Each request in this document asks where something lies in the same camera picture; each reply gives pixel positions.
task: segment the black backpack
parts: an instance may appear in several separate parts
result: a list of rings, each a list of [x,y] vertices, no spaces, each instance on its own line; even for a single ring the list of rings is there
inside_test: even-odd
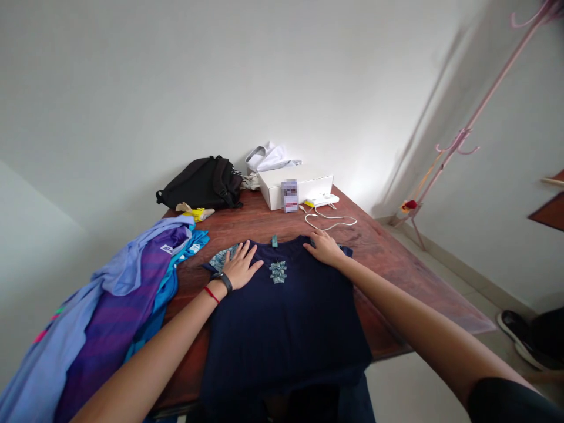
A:
[[[191,208],[223,209],[242,207],[239,186],[243,178],[233,164],[221,156],[206,157],[191,162],[161,191],[157,204],[175,209],[186,203]]]

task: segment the black sleeve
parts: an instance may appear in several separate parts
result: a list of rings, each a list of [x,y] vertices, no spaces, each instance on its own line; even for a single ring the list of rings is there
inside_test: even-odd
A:
[[[480,380],[468,398],[472,423],[562,423],[564,411],[523,385],[500,378]]]

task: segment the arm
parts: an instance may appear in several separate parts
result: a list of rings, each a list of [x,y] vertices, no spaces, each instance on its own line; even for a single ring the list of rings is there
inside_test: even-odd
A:
[[[262,261],[257,261],[249,267],[256,249],[254,246],[247,254],[247,241],[245,245],[239,244],[231,260],[227,253],[223,271],[233,289],[245,286],[263,265]],[[227,295],[221,280],[211,281],[208,288],[219,301]],[[143,421],[217,306],[217,301],[207,292],[198,294],[114,373],[76,414],[72,423]]]
[[[347,257],[328,234],[311,234],[318,260],[338,269],[378,308],[390,324],[445,381],[464,407],[474,385],[498,377],[534,390],[515,370],[480,341],[421,301]]]

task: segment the white device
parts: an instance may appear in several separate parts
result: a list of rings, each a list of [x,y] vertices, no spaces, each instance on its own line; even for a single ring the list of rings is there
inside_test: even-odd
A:
[[[298,183],[298,204],[320,192],[331,192],[333,186],[331,172],[309,164],[259,172],[260,191],[270,210],[282,208],[282,181],[292,179]]]
[[[306,206],[315,207],[321,204],[335,204],[338,203],[339,197],[333,194],[319,194],[315,197],[308,198],[304,204]]]

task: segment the red string bracelet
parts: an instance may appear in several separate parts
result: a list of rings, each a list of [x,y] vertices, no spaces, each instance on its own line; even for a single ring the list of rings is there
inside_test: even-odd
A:
[[[213,298],[214,300],[216,300],[217,303],[219,304],[219,300],[216,298],[216,296],[214,294],[212,294],[212,292],[210,291],[210,289],[208,287],[204,287],[204,290],[207,291],[207,293],[210,294],[210,297]]]

